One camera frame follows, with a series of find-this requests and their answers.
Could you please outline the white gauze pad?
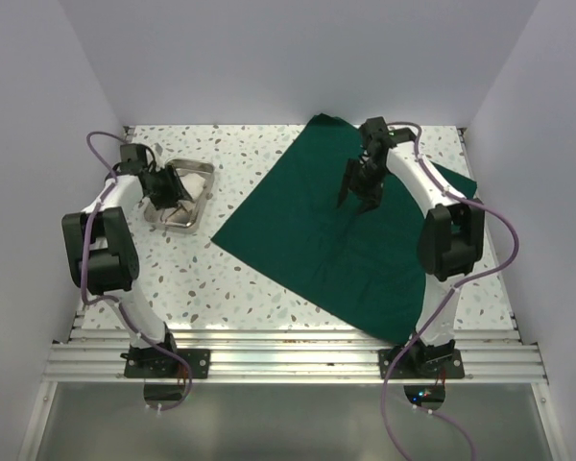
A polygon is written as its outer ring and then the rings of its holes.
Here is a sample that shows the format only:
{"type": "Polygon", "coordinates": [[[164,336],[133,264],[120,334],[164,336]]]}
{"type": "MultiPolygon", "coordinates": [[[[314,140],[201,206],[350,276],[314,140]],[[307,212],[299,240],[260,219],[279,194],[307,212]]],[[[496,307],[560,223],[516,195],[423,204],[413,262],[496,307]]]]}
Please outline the white gauze pad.
{"type": "Polygon", "coordinates": [[[205,177],[198,173],[188,173],[180,178],[181,183],[188,194],[188,200],[196,202],[205,189],[205,177]]]}
{"type": "Polygon", "coordinates": [[[188,200],[181,200],[176,206],[176,211],[181,213],[192,213],[196,208],[196,203],[188,200]]]}

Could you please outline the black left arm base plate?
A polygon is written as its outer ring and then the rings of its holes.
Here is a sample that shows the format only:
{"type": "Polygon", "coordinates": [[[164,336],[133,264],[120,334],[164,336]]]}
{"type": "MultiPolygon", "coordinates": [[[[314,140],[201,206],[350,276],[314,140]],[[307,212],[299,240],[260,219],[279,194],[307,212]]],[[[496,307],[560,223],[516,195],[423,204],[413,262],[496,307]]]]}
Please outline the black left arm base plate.
{"type": "Polygon", "coordinates": [[[130,348],[120,354],[126,361],[126,378],[187,378],[206,379],[211,363],[208,349],[177,349],[180,360],[169,357],[153,348],[136,350],[130,348]]]}

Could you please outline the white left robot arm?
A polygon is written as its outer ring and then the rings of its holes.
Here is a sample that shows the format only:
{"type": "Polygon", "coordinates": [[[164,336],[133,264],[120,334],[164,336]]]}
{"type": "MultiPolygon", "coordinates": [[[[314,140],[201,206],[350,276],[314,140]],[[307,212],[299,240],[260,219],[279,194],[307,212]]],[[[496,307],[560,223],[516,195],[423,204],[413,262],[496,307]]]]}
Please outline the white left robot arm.
{"type": "Polygon", "coordinates": [[[149,350],[146,364],[158,376],[173,375],[180,353],[166,323],[146,301],[138,283],[139,256],[127,215],[144,199],[154,208],[175,208],[192,199],[175,167],[159,167],[143,144],[120,146],[120,161],[108,168],[94,202],[62,217],[68,268],[85,306],[106,303],[130,336],[136,357],[149,350]]]}

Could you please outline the stainless steel instrument tray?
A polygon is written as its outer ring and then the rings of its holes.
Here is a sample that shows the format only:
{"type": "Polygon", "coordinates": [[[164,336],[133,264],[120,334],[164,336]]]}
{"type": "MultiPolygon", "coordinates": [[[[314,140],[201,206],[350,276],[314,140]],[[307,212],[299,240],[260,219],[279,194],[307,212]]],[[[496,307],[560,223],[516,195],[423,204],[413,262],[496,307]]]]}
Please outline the stainless steel instrument tray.
{"type": "Polygon", "coordinates": [[[148,203],[144,220],[162,231],[194,233],[203,220],[205,205],[211,197],[215,167],[210,162],[186,158],[172,158],[165,163],[179,176],[186,195],[168,208],[156,208],[148,203]]]}

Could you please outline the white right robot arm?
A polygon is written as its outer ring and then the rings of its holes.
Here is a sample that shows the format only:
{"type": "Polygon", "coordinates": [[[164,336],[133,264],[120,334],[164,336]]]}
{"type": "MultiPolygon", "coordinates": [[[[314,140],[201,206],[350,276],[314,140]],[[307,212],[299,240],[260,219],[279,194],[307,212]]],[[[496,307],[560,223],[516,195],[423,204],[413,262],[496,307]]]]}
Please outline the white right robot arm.
{"type": "Polygon", "coordinates": [[[363,212],[381,204],[387,176],[399,179],[424,218],[417,244],[425,273],[420,317],[404,346],[382,354],[391,377],[432,378],[458,359],[454,320],[460,278],[472,273],[483,255],[484,212],[452,186],[419,151],[421,129],[406,123],[391,128],[383,117],[367,119],[358,129],[362,154],[347,162],[338,201],[349,194],[363,212]]]}

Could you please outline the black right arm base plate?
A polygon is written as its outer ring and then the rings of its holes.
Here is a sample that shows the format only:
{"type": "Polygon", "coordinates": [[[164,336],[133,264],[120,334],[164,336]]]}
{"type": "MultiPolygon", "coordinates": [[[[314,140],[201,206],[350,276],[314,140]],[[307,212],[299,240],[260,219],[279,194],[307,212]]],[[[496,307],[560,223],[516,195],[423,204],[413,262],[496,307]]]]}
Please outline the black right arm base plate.
{"type": "Polygon", "coordinates": [[[466,376],[461,352],[453,340],[441,346],[417,343],[397,362],[390,379],[462,379],[466,376]]]}

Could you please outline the green surgical drape cloth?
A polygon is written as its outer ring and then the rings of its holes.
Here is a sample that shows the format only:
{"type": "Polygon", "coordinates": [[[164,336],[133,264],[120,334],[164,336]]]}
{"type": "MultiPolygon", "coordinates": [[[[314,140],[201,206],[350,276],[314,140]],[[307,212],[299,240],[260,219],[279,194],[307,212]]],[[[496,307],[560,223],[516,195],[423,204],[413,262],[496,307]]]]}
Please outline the green surgical drape cloth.
{"type": "Polygon", "coordinates": [[[360,143],[348,122],[313,117],[213,242],[350,326],[403,343],[423,305],[423,216],[391,176],[377,209],[358,215],[353,197],[337,207],[346,163],[360,143]]]}

